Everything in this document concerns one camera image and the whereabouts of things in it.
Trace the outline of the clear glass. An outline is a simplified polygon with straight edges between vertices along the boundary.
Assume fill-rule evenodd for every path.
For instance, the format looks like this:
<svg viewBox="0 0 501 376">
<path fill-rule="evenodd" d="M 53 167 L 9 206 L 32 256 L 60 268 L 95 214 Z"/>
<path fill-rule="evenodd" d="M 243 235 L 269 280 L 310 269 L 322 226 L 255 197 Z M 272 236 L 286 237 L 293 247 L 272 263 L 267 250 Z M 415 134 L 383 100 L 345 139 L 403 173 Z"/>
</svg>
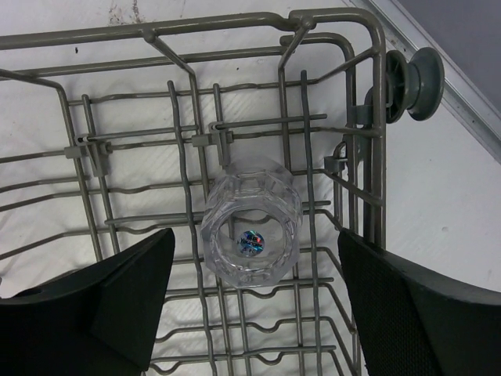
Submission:
<svg viewBox="0 0 501 376">
<path fill-rule="evenodd" d="M 303 208 L 291 172 L 266 157 L 215 179 L 200 227 L 209 270 L 235 288 L 277 284 L 297 263 Z"/>
</svg>

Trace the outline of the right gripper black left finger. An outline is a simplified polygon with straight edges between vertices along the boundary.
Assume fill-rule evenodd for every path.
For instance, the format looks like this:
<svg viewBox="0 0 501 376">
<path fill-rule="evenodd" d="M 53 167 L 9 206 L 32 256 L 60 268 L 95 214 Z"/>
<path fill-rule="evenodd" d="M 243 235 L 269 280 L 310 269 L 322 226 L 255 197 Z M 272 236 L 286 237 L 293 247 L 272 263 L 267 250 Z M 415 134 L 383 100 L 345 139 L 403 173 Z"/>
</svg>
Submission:
<svg viewBox="0 0 501 376">
<path fill-rule="evenodd" d="M 148 371 L 175 253 L 160 230 L 120 253 L 1 300 L 3 375 Z"/>
</svg>

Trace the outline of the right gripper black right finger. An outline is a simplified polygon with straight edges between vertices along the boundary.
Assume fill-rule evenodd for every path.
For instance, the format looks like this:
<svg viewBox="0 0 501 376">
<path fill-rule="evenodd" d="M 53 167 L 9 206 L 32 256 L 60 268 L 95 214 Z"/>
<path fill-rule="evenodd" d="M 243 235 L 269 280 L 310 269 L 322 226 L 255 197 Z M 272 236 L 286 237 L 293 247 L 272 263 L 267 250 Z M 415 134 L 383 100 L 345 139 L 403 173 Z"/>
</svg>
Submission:
<svg viewBox="0 0 501 376">
<path fill-rule="evenodd" d="M 500 293 L 454 280 L 350 230 L 338 251 L 370 375 L 498 375 Z"/>
</svg>

